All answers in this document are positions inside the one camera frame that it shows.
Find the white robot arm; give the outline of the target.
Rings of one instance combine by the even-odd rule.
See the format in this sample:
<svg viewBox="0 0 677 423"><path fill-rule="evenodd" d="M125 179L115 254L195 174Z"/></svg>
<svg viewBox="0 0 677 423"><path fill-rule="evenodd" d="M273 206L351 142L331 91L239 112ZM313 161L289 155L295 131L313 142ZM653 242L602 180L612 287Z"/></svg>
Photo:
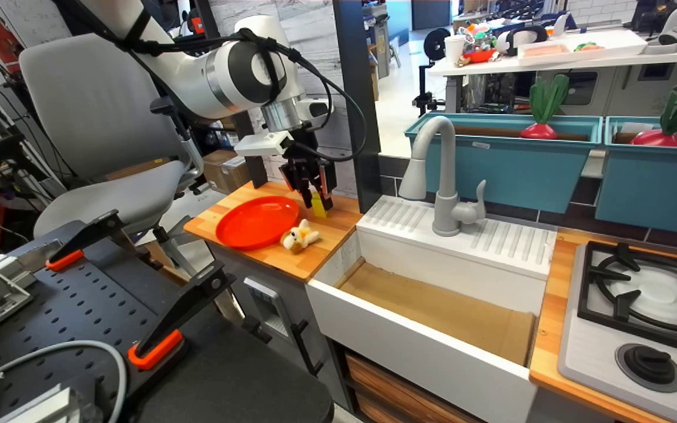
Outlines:
<svg viewBox="0 0 677 423"><path fill-rule="evenodd" d="M275 16L248 16L232 35L175 40L145 0L76 0L92 31L133 54L185 112L219 120L260 111L257 153L280 151L287 185L308 209L331 209L334 164L319 126L334 100L308 95L296 68L315 68L289 45Z"/></svg>

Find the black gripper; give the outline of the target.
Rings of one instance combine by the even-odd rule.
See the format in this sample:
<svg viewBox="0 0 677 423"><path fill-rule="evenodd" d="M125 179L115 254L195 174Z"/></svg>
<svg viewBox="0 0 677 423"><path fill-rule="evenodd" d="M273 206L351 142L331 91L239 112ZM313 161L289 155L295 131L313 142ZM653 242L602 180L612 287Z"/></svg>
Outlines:
<svg viewBox="0 0 677 423"><path fill-rule="evenodd" d="M322 157L313 146L289 140L283 174L295 191L302 191L306 209L313 209L310 185L321 191L322 204L331 206L334 161Z"/></svg>

